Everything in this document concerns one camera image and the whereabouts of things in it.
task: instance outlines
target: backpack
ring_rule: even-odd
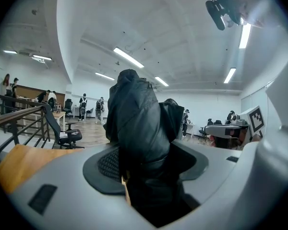
[[[86,106],[86,103],[85,103],[85,102],[82,102],[82,103],[81,103],[81,108],[85,108],[85,106]]]
[[[101,109],[101,104],[100,104],[100,100],[98,100],[96,102],[96,110],[100,110]]]
[[[184,113],[182,116],[182,121],[181,121],[182,125],[184,125],[186,123],[186,115],[187,115],[187,113]]]

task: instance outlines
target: black pants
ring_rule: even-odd
[[[187,128],[188,128],[188,125],[187,125],[187,124],[184,124],[184,125],[182,126],[183,136],[186,136],[186,134],[187,134]]]

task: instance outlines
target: ceiling light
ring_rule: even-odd
[[[33,57],[40,58],[40,59],[52,60],[51,58],[49,58],[49,57],[45,57],[45,56],[33,55]]]
[[[244,25],[242,29],[242,35],[241,35],[239,48],[246,48],[246,45],[249,40],[250,32],[251,32],[251,24]]]
[[[228,75],[227,75],[227,78],[225,79],[224,83],[228,83],[230,81],[230,79],[232,78],[232,76],[234,75],[236,71],[236,68],[231,68]]]
[[[17,54],[16,51],[10,51],[10,50],[4,50],[5,53],[9,53],[9,54]]]
[[[155,77],[155,79],[157,79],[160,83],[162,83],[164,86],[168,86],[168,84],[166,82],[164,82],[161,78],[159,77]]]
[[[124,51],[120,50],[119,48],[116,47],[114,49],[114,52],[119,54],[120,56],[123,56],[125,59],[127,59],[131,63],[135,64],[137,67],[139,67],[139,68],[144,67],[140,62],[136,61],[134,58],[132,58],[130,55],[126,54]]]
[[[100,73],[98,73],[98,72],[95,72],[95,74],[98,75],[98,76],[104,77],[104,78],[106,78],[106,79],[114,80],[113,78],[110,78],[110,77],[108,77],[108,76],[106,76],[106,75],[102,75],[102,74],[100,74]]]

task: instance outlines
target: wooden floor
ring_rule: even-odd
[[[72,125],[72,129],[79,129],[82,133],[82,140],[77,141],[77,146],[83,146],[85,148],[90,148],[98,144],[108,143],[109,140],[106,138],[106,131],[103,126],[98,121],[95,124],[95,118],[87,118],[85,121],[78,122],[78,119],[66,118],[66,122],[77,122]],[[53,132],[50,132],[51,138],[54,138]],[[202,144],[210,146],[211,141],[207,138],[199,138],[196,136],[191,137],[191,135],[187,135],[182,140],[192,143],[192,144]]]
[[[100,124],[100,121],[95,124],[95,118],[87,118],[86,120],[80,122],[78,122],[78,118],[66,118],[65,122],[77,122],[76,124],[72,125],[72,129],[78,129],[82,134],[82,139],[76,143],[77,146],[90,148],[98,144],[109,143],[109,140],[106,138],[105,129]],[[53,131],[50,130],[50,138],[52,137],[54,137],[54,134]],[[59,149],[60,146],[55,144],[54,148]]]

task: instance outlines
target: staircase railing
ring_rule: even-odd
[[[23,145],[27,145],[34,136],[40,136],[39,139],[34,144],[34,147],[36,147],[42,139],[44,142],[41,148],[44,147],[47,140],[50,141],[49,125],[48,125],[48,122],[44,120],[44,108],[43,108],[44,104],[28,102],[28,101],[19,100],[19,99],[11,98],[8,96],[2,96],[2,95],[0,95],[0,99],[2,100],[2,103],[0,103],[0,106],[1,106],[1,109],[3,109],[3,111],[0,113],[1,114],[0,128],[3,128],[4,132],[9,131],[12,133],[12,136],[9,137],[6,141],[3,141],[3,143],[0,145],[0,153],[12,141],[14,141],[15,145],[19,144],[18,137],[21,134],[30,135],[26,139],[26,141],[23,143]],[[23,109],[23,110],[19,110],[19,109],[16,110],[16,108],[13,108],[13,107],[11,108],[10,106],[5,105],[7,102],[11,102],[11,101],[20,102],[23,104],[30,105],[32,107]],[[35,115],[36,119],[27,118],[27,116],[29,115]],[[17,121],[21,119],[32,121],[32,122],[29,123],[28,125],[18,124]],[[32,128],[35,131],[33,133],[28,133],[26,132],[28,128]]]

